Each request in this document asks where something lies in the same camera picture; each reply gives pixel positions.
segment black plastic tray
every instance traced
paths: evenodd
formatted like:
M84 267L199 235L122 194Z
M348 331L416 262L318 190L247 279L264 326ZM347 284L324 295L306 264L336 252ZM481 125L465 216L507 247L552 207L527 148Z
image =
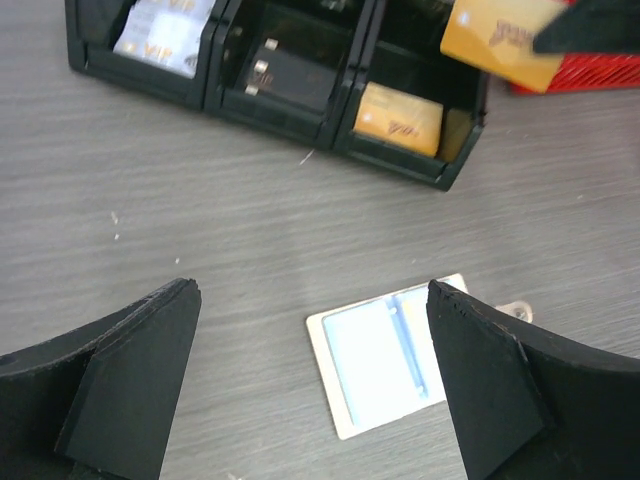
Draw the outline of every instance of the black plastic tray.
M488 75L440 53L450 10L437 1L429 17L412 0L378 0L334 150L446 191L482 132ZM435 158L353 131L368 82L444 106Z
M321 7L321 0L231 0L214 36L205 111L317 148L331 148L357 73L375 2L358 0L357 11L348 16ZM323 109L282 95L261 91L254 96L245 92L242 79L258 49L264 50L267 39L278 41L276 52L292 55L293 61L298 62L298 72L304 68L315 68L316 76L326 76L323 72L327 70L335 72ZM308 55L311 48L315 49L313 58ZM322 49L324 56L319 58ZM306 66L295 60L296 56L304 59ZM280 58L280 64L283 61L287 59ZM296 76L290 75L287 80L300 81ZM326 91L326 83L321 89Z
M136 0L65 0L69 65L125 88L334 150L446 191L482 132L488 75L440 54L446 15L439 1L355 0L358 11L349 17L327 11L340 0L217 0L201 35L195 77L188 79L113 53ZM433 5L440 7L430 13ZM281 36L282 27L294 34ZM278 46L266 51L267 38L278 40ZM295 41L280 45L283 38ZM314 52L325 47L325 57L305 55L309 38L315 38ZM337 59L335 53L341 50L336 42L343 47ZM278 78L280 90L275 94L251 95L242 88L258 49L274 68L288 72ZM288 69L290 57L305 61L294 59L297 70ZM309 90L295 83L296 71L312 72L322 80L320 92L312 92L309 101ZM331 75L335 81L327 87L325 80ZM282 94L291 81L291 91ZM435 158L353 132L370 81L444 105Z
M202 32L198 66L192 79L112 51L135 3L135 0L65 0L69 65L80 73L201 110L213 37L227 0L216 2Z

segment red basket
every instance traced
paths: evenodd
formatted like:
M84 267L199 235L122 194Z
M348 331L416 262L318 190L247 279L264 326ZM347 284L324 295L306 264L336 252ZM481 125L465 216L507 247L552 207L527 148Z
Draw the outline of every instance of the red basket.
M640 55L567 55L547 93L640 87ZM534 94L511 84L517 94Z

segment gold card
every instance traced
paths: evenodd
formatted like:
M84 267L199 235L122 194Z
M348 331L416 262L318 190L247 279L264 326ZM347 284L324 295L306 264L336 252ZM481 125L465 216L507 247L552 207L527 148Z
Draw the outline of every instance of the gold card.
M369 82L353 130L433 157L438 152L439 103Z
M456 0L440 51L545 92L564 55L534 53L533 37L565 8L555 0Z

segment white plastic card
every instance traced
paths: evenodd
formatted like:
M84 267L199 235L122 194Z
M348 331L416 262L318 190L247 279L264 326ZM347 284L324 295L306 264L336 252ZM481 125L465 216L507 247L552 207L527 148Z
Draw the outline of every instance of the white plastic card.
M460 274L440 281L467 292ZM446 399L427 297L422 284L307 319L340 439Z
M158 68L193 78L200 36L208 20L212 0L190 1L191 10L177 9L176 2L141 0L129 11L114 52Z

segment wood grain surface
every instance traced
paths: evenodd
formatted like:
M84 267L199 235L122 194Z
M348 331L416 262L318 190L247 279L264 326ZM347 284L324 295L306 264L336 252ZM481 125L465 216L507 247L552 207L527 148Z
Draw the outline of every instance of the wood grain surface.
M496 82L443 194L72 73L62 0L4 0L0 78L0 354L202 289L165 480L466 478L446 405L340 442L304 325L433 277L640 356L640 90Z

